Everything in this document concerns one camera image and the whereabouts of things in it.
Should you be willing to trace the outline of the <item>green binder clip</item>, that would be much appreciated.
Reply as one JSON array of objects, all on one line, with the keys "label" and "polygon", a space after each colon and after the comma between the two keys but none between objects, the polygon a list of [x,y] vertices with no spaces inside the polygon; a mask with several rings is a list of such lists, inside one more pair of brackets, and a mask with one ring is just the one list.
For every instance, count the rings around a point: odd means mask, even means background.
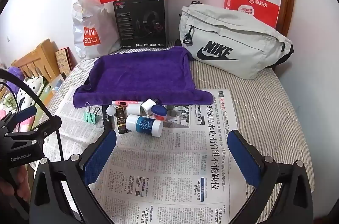
[{"label": "green binder clip", "polygon": [[83,120],[87,123],[97,124],[100,110],[101,108],[99,106],[91,106],[89,102],[85,103]]}]

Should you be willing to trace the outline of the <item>wooden chair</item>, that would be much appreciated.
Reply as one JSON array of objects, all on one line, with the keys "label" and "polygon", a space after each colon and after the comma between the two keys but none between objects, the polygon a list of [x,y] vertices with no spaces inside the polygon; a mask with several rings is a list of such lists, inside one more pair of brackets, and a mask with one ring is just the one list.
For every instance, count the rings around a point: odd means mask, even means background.
[{"label": "wooden chair", "polygon": [[12,62],[13,67],[19,68],[24,77],[43,76],[49,83],[60,75],[55,52],[57,48],[49,39],[41,42],[35,50],[19,60]]}]

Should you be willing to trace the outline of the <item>black signature tube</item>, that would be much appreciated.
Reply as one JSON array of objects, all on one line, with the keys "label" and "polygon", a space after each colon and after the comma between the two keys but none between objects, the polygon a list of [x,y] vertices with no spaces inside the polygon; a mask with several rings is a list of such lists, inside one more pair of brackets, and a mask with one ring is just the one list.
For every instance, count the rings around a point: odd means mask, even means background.
[{"label": "black signature tube", "polygon": [[114,128],[114,123],[112,121],[112,116],[108,116],[106,114],[106,109],[107,109],[108,106],[103,106],[102,107],[103,127],[104,127],[105,132],[112,131],[113,128]]}]

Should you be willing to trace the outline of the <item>patterned brown notebook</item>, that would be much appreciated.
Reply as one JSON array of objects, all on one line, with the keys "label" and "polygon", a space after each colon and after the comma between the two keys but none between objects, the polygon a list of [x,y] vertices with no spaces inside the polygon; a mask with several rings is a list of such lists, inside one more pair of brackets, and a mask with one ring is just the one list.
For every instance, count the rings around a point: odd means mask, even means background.
[{"label": "patterned brown notebook", "polygon": [[68,77],[71,71],[77,65],[75,57],[73,56],[69,47],[59,49],[55,52],[57,66],[59,72],[63,77]]}]

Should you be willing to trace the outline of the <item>white round cap bottle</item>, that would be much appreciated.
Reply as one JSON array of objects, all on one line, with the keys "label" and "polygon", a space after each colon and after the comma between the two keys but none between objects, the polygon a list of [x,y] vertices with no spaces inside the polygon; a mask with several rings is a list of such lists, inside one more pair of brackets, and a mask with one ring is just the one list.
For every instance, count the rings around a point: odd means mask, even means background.
[{"label": "white round cap bottle", "polygon": [[114,105],[109,105],[106,109],[106,114],[108,116],[114,116],[116,115],[116,107]]}]

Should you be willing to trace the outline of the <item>striped bed sheet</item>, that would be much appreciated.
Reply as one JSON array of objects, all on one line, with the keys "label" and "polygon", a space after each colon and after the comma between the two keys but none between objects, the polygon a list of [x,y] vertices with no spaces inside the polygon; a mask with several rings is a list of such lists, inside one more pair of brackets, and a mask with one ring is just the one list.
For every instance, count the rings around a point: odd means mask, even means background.
[{"label": "striped bed sheet", "polygon": [[[145,51],[163,50],[120,50],[114,54]],[[73,105],[75,90],[85,83],[95,61],[92,59],[80,62],[56,94],[59,102],[55,104],[52,114],[61,118],[62,125],[59,134],[51,134],[43,144],[44,157],[51,162],[68,160],[73,154],[81,154],[90,144],[95,143],[105,131],[102,107],[108,105],[92,105],[101,108],[97,124],[85,122],[83,120],[85,107],[75,108]],[[296,160],[302,161],[312,190],[313,171],[304,135],[287,94],[271,69],[266,68],[260,71],[254,79],[245,80],[219,68],[196,61],[191,56],[190,70],[196,89],[207,92],[210,92],[211,89],[230,91],[237,120],[237,128],[233,130],[239,131],[243,138],[250,145],[255,146],[261,155],[271,156],[276,162],[284,164],[293,164]],[[264,223],[268,218],[278,197],[280,187],[280,184],[274,187],[257,223]],[[247,200],[253,192],[254,186],[246,182],[246,189]]]}]

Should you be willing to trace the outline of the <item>pink white pen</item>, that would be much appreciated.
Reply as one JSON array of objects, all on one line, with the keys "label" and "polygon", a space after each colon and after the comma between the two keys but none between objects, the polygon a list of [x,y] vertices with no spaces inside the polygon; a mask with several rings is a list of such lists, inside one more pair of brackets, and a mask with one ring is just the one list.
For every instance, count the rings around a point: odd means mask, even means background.
[{"label": "pink white pen", "polygon": [[117,106],[128,106],[130,104],[142,104],[143,101],[112,101],[111,103]]}]

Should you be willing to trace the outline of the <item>newspaper sheet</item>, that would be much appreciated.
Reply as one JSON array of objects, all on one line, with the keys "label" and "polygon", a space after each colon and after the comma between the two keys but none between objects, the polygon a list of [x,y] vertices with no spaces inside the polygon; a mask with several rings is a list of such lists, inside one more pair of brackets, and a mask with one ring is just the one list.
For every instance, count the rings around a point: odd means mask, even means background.
[{"label": "newspaper sheet", "polygon": [[237,128],[227,89],[211,105],[168,109],[160,137],[119,134],[97,180],[89,185],[114,223],[229,223],[247,198],[228,144]]}]

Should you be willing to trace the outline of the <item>small white jar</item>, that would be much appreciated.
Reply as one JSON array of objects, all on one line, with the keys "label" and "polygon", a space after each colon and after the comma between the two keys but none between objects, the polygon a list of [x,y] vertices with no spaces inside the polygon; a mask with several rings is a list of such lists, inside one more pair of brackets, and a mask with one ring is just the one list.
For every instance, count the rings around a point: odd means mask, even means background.
[{"label": "small white jar", "polygon": [[129,103],[126,109],[127,115],[142,115],[140,103]]}]

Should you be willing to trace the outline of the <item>white blue labelled bottle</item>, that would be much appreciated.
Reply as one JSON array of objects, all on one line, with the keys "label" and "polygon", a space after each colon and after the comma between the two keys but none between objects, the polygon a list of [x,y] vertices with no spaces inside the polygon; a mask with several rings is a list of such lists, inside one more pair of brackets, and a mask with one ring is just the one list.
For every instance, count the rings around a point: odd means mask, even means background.
[{"label": "white blue labelled bottle", "polygon": [[162,121],[133,114],[127,116],[125,125],[129,131],[153,137],[160,137],[163,131]]}]

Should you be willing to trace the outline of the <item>white cube box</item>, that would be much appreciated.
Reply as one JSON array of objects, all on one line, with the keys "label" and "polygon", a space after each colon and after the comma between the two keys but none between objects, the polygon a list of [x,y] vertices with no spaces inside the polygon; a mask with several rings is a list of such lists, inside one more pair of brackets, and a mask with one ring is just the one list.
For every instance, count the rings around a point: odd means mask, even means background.
[{"label": "white cube box", "polygon": [[145,102],[141,104],[141,107],[143,108],[145,114],[147,116],[150,116],[152,114],[152,107],[156,105],[156,102],[152,99],[147,99]]}]

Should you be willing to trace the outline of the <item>blue red cap jar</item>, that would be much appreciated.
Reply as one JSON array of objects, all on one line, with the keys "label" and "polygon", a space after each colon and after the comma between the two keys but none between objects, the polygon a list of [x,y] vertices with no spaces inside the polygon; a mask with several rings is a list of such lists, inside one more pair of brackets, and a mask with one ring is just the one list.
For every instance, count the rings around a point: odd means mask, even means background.
[{"label": "blue red cap jar", "polygon": [[153,105],[151,108],[152,115],[154,119],[159,121],[167,120],[167,109],[162,105]]}]

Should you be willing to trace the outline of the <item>purple towel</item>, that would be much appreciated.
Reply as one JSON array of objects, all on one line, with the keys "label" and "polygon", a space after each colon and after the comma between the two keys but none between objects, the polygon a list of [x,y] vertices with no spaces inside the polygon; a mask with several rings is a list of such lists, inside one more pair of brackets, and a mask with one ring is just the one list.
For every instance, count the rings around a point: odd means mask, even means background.
[{"label": "purple towel", "polygon": [[106,55],[94,62],[85,83],[73,96],[75,108],[112,101],[158,100],[163,105],[211,105],[213,96],[198,90],[183,47]]}]

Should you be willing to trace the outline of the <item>grey Nike waist bag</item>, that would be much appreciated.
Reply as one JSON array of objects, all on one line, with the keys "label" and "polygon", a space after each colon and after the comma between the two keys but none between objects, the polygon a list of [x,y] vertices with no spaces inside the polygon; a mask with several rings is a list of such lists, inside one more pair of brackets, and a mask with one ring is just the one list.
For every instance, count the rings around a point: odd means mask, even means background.
[{"label": "grey Nike waist bag", "polygon": [[179,33],[195,60],[247,80],[294,53],[291,40],[250,14],[207,4],[182,7]]}]

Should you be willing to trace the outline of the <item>red white paper bag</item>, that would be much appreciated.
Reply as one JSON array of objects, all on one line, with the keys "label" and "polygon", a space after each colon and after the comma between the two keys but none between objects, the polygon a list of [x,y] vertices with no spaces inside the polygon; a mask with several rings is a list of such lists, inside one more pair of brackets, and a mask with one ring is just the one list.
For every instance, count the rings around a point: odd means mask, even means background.
[{"label": "red white paper bag", "polygon": [[268,0],[224,0],[224,9],[238,10],[276,28],[280,6]]}]

